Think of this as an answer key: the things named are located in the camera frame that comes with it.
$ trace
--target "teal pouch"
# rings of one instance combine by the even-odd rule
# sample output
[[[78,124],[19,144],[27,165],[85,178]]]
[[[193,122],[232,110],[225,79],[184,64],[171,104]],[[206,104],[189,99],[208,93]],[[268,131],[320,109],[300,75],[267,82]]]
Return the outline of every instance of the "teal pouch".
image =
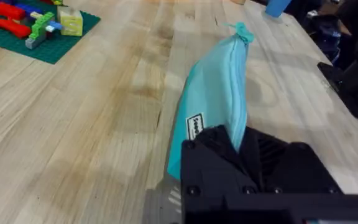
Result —
[[[167,171],[180,179],[181,143],[223,124],[238,152],[247,124],[245,74],[254,36],[241,22],[191,69],[178,106]]]

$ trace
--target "blue cup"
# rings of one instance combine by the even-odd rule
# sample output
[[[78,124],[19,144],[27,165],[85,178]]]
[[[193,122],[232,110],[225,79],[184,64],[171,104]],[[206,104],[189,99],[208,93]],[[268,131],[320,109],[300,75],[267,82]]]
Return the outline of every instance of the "blue cup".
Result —
[[[278,18],[290,2],[291,0],[270,0],[266,6],[266,14]]]

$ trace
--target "blue lego brick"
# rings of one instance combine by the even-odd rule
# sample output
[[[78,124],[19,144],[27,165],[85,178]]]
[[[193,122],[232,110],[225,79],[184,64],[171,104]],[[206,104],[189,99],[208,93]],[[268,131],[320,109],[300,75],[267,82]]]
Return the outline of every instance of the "blue lego brick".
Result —
[[[50,26],[54,27],[55,29],[58,29],[58,30],[61,30],[63,29],[63,25],[61,25],[60,23],[58,22],[54,22],[54,21],[49,21],[49,24]]]
[[[37,12],[39,14],[43,13],[42,9],[39,9],[39,8],[36,8],[36,7],[33,7],[33,6],[28,6],[28,5],[23,4],[23,3],[17,3],[17,4],[15,4],[15,6],[23,9],[25,11],[26,16],[30,16],[31,12]]]
[[[0,0],[0,2],[8,3],[8,4],[15,4],[15,0]]]

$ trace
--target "wood grain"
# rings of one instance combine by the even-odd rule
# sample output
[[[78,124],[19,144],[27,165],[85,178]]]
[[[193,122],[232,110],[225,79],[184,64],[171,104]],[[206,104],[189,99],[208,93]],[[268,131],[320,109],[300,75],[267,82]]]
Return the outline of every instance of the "wood grain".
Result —
[[[306,141],[358,193],[358,120],[316,67],[294,18],[247,1],[71,0],[102,21],[56,65],[0,49],[0,223],[171,223],[165,175],[191,66],[243,21],[249,125]]]

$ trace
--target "lego baseplate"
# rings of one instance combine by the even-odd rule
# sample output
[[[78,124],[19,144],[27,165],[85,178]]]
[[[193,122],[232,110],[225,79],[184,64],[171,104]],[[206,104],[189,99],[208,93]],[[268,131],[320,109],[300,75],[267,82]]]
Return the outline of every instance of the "lego baseplate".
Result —
[[[39,0],[18,0],[17,2],[40,8],[44,13],[52,12],[55,16],[57,15],[57,6],[49,5]],[[100,18],[85,12],[81,13],[84,20],[84,36],[100,21]],[[18,39],[9,31],[0,29],[0,47],[51,64],[58,62],[81,38],[82,37],[65,36],[61,35],[60,32],[54,32],[49,39],[42,42],[37,48],[31,50],[25,46],[25,39]]]

